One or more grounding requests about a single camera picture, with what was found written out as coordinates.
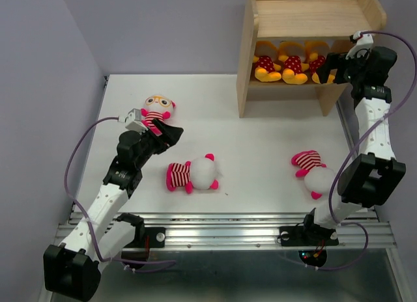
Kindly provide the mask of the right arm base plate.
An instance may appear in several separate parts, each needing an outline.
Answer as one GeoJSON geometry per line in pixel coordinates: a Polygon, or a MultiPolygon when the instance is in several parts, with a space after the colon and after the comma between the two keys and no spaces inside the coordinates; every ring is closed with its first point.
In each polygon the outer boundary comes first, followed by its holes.
{"type": "Polygon", "coordinates": [[[316,234],[302,226],[281,226],[277,240],[283,247],[337,246],[339,240],[331,238],[335,232],[335,230],[331,230],[330,234],[316,234]]]}

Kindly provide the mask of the orange bear polka dot toy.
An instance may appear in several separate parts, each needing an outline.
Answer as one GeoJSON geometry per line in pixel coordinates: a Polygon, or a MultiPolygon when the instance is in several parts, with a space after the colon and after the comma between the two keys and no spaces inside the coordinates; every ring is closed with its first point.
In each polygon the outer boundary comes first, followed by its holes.
{"type": "Polygon", "coordinates": [[[254,76],[263,83],[281,80],[281,66],[276,63],[278,48],[269,41],[257,41],[253,56],[254,76]]]}

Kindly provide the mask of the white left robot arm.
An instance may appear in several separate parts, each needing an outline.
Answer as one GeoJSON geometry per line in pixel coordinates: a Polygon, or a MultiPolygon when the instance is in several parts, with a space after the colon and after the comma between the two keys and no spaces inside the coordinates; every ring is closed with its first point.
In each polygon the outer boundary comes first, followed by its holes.
{"type": "Polygon", "coordinates": [[[160,120],[154,120],[154,125],[160,135],[137,120],[127,121],[126,131],[119,135],[117,155],[93,203],[85,209],[74,201],[83,217],[60,244],[49,245],[43,254],[46,290],[89,301],[110,262],[136,264],[119,255],[126,245],[137,246],[144,241],[144,220],[119,210],[138,187],[144,164],[153,155],[175,146],[184,132],[160,120]]]}

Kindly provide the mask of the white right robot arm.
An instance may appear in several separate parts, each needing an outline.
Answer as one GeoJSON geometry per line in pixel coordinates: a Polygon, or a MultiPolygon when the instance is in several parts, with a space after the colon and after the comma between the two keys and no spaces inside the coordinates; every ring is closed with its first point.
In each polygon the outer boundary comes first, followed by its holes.
{"type": "Polygon", "coordinates": [[[348,53],[331,53],[318,69],[320,77],[335,68],[336,83],[350,83],[354,112],[358,120],[358,155],[346,159],[330,187],[324,207],[313,209],[304,218],[300,236],[306,243],[328,240],[337,225],[360,208],[382,206],[406,172],[404,163],[395,158],[390,142],[387,116],[392,102],[385,86],[388,72],[397,60],[395,51],[376,46],[348,53]]]}

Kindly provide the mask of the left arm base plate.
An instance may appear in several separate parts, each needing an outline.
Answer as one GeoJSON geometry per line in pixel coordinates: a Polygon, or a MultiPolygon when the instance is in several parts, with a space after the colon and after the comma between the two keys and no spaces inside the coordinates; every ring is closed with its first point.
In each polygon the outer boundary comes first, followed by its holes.
{"type": "Polygon", "coordinates": [[[133,240],[128,243],[127,249],[161,249],[165,247],[165,227],[144,226],[137,228],[133,240]]]}

